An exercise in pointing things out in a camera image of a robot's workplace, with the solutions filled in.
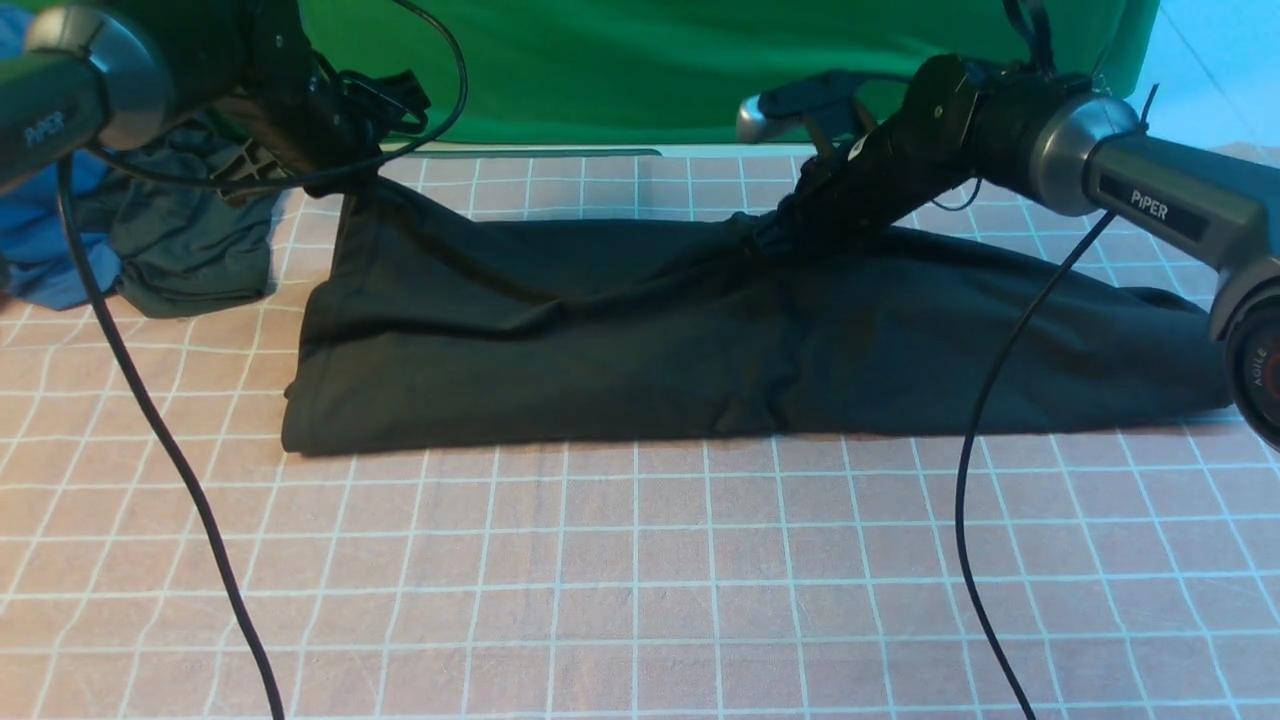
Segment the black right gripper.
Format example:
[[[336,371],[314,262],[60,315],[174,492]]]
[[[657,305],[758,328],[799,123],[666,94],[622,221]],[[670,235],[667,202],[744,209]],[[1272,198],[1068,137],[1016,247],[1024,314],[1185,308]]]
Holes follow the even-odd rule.
[[[877,237],[977,177],[977,111],[1001,68],[959,55],[925,60],[897,111],[869,133],[817,147],[791,193],[771,211],[771,250]]]

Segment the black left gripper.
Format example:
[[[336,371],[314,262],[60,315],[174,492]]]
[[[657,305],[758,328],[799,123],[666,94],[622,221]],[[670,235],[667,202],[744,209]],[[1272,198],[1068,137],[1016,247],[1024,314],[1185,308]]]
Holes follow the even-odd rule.
[[[212,181],[221,196],[301,187],[311,196],[374,182],[378,136],[421,135],[429,96],[404,70],[374,78],[342,70],[340,86],[314,50],[297,1],[210,1],[216,41],[229,44],[236,87],[216,109],[250,141]]]

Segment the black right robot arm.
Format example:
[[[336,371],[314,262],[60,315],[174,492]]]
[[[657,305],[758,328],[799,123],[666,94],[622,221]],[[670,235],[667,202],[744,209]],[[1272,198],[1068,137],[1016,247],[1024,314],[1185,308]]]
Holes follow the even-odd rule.
[[[1217,277],[1210,336],[1249,428],[1277,445],[1277,169],[1153,137],[1085,76],[955,54],[925,60],[900,109],[817,155],[774,211],[792,237],[869,234],[980,181],[1062,217],[1106,211]]]

